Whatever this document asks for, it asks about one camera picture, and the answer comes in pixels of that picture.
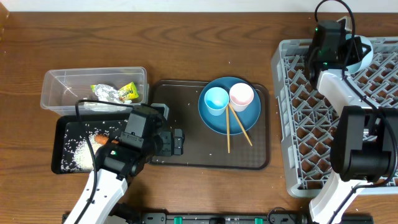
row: wooden table surface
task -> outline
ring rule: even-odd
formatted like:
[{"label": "wooden table surface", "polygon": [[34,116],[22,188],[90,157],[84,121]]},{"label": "wooden table surface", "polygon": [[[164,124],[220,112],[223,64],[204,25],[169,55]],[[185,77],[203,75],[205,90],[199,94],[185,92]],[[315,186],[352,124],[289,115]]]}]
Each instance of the wooden table surface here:
[{"label": "wooden table surface", "polygon": [[[398,35],[398,14],[355,16],[358,34]],[[312,38],[315,26],[312,13],[12,12],[0,42],[0,223],[60,223],[85,186],[87,174],[50,170],[59,115],[40,107],[40,92],[46,71],[62,68],[142,66],[151,85],[225,75],[263,84],[272,96],[272,158],[266,169],[147,165],[123,199],[169,212],[307,209],[309,199],[292,198],[285,188],[271,57],[281,40]],[[360,196],[348,211],[394,223],[397,206],[398,195]]]}]

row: chopstick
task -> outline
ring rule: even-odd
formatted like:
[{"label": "chopstick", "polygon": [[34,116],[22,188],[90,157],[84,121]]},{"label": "chopstick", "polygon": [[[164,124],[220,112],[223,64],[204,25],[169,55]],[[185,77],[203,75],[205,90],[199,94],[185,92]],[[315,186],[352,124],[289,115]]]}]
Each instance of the chopstick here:
[{"label": "chopstick", "polygon": [[248,134],[246,133],[246,131],[243,128],[243,125],[242,125],[241,121],[239,120],[238,116],[236,115],[234,108],[232,108],[231,103],[228,103],[228,106],[229,106],[229,108],[231,108],[231,111],[234,114],[234,116],[236,118],[236,121],[238,122],[239,126],[241,127],[241,129],[243,131],[243,134],[246,136],[246,139],[248,139],[250,146],[253,146],[253,144],[251,144],[251,141],[249,139]]},{"label": "chopstick", "polygon": [[228,141],[228,153],[229,153],[229,108],[226,108],[226,137]]}]

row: yellow snack bag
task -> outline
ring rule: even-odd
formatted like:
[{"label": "yellow snack bag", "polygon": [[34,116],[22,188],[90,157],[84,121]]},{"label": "yellow snack bag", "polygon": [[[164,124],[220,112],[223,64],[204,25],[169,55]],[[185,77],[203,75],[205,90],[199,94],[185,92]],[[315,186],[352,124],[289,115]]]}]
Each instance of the yellow snack bag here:
[{"label": "yellow snack bag", "polygon": [[135,98],[138,98],[139,96],[137,92],[137,87],[133,82],[120,88],[120,90],[118,90],[118,93],[119,93],[119,99],[122,101],[133,100]]}]

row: plate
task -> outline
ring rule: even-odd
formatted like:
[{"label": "plate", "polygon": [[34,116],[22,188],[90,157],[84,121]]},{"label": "plate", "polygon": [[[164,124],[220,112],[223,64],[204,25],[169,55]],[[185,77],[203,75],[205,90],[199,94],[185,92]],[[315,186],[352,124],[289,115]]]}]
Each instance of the plate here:
[{"label": "plate", "polygon": [[[223,114],[219,116],[211,115],[205,104],[205,93],[207,92],[207,90],[213,87],[221,87],[224,88],[227,92],[229,92],[231,87],[237,83],[246,83],[250,85],[248,82],[240,78],[223,77],[223,78],[218,78],[207,84],[207,86],[200,93],[199,102],[198,102],[199,115],[203,120],[203,122],[210,129],[212,129],[217,133],[226,134],[226,112],[224,111]],[[254,92],[254,99],[250,103],[250,105],[244,111],[236,112],[236,115],[238,116],[239,120],[241,121],[246,131],[251,129],[255,125],[261,113],[261,103],[259,95],[254,88],[253,92]],[[236,121],[234,114],[231,111],[229,111],[229,134],[235,135],[241,133],[242,129],[239,127],[239,124]]]}]

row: pink cup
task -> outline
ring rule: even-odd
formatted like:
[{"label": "pink cup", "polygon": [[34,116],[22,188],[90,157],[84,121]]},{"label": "pink cup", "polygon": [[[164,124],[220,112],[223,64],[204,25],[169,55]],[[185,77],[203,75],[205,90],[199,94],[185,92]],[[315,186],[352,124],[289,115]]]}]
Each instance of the pink cup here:
[{"label": "pink cup", "polygon": [[244,111],[253,99],[253,89],[246,83],[237,83],[229,90],[229,102],[236,112]]}]

